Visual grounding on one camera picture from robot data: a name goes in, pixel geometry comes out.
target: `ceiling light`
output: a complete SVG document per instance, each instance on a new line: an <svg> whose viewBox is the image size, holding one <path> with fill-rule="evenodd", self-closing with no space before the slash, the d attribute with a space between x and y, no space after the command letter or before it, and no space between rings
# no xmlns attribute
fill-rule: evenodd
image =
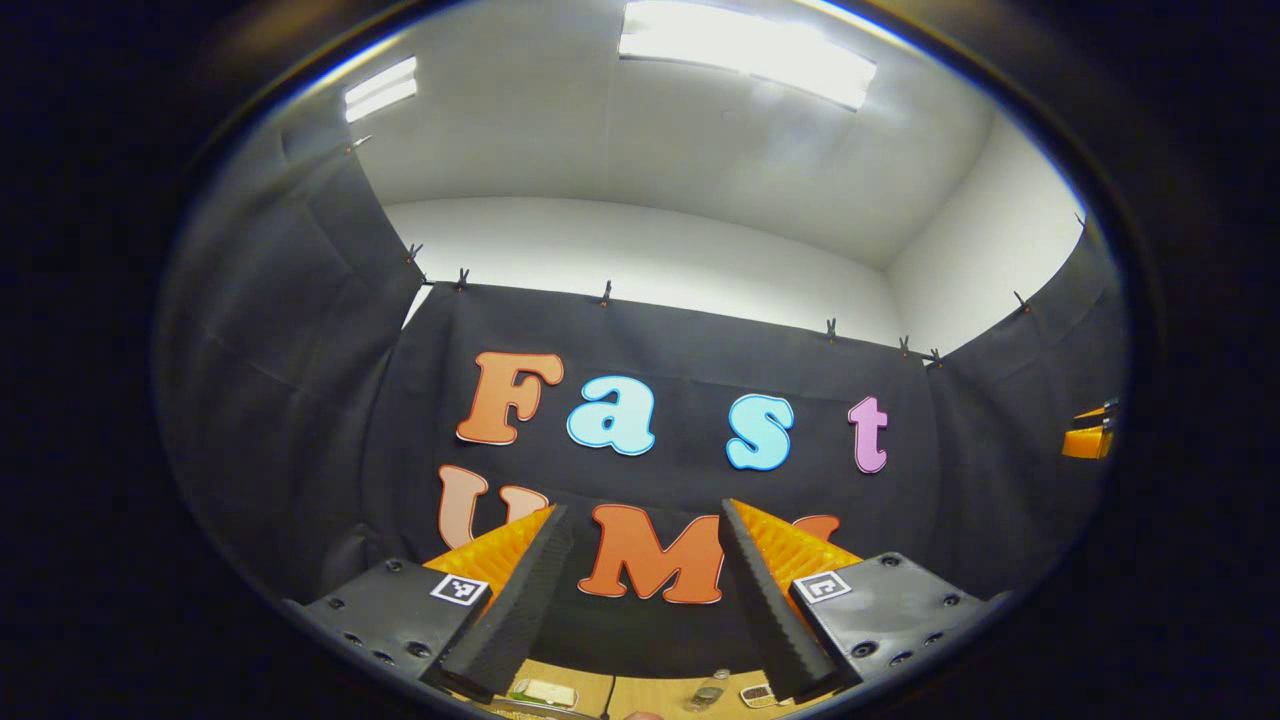
<svg viewBox="0 0 1280 720"><path fill-rule="evenodd" d="M867 100L876 76L876 63L832 45L812 28L668 0L627 4L618 55L736 70L854 110Z"/></svg>
<svg viewBox="0 0 1280 720"><path fill-rule="evenodd" d="M408 58L378 73L347 91L347 122L364 118L374 110L380 110L397 100L403 100L417 92L413 69L417 58Z"/></svg>

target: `glass bottle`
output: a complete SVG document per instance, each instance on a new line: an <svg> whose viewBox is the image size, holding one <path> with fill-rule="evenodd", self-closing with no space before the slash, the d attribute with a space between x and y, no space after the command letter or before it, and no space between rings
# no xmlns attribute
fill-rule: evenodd
<svg viewBox="0 0 1280 720"><path fill-rule="evenodd" d="M694 691L694 697L685 702L685 710L689 712L701 712L710 707L713 702L719 700L719 696L724 694L724 688L728 687L728 670L717 670L714 675L703 680L701 685Z"/></svg>

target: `wooden table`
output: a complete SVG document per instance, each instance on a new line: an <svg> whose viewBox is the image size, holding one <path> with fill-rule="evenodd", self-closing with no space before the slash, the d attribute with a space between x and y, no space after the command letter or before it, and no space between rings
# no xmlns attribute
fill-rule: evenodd
<svg viewBox="0 0 1280 720"><path fill-rule="evenodd" d="M604 703L609 697L609 684L613 682L612 675L570 670L568 667L548 665L545 662L538 662L536 660L526 660L520 671L516 673L517 682L525 678L547 680L549 683L568 685L576 689L579 700L575 710L584 715L591 715L595 717L599 717L600 714L604 712ZM612 720L623 720L632 712L648 711L660 715L663 720L769 720L772 717L781 717L795 712L801 707L809 707L810 705L822 702L829 697L823 696L804 705L773 705L760 708L748 707L737 693L751 685L759 685L767 682L764 679L764 673L755 670L751 673L730 675L728 687L724 689L724 694L721 696L719 701L701 712L686 712L684 710L685 701L692 697L694 691L698 689L698 685L700 685L705 679L707 678L654 679L618 676L617 685L613 689L613 701L609 702L609 717Z"/></svg>

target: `fisheye lens view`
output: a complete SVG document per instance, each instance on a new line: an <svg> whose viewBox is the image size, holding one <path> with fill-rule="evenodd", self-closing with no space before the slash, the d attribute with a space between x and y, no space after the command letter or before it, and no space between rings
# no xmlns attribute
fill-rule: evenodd
<svg viewBox="0 0 1280 720"><path fill-rule="evenodd" d="M945 664L1084 532L1124 278L991 94L818 0L472 0L188 208L174 475L243 579L457 716L765 720Z"/></svg>

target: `white wall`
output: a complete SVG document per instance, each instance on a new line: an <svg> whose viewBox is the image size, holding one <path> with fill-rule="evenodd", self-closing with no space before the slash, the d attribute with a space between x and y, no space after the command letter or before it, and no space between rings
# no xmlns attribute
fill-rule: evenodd
<svg viewBox="0 0 1280 720"><path fill-rule="evenodd" d="M824 250L695 215L586 200L471 197L384 208L422 243L430 279L602 295L836 333L896 347L882 273Z"/></svg>
<svg viewBox="0 0 1280 720"><path fill-rule="evenodd" d="M996 113L978 161L890 264L911 348L943 355L1044 286L1080 237L1084 209L1041 151Z"/></svg>

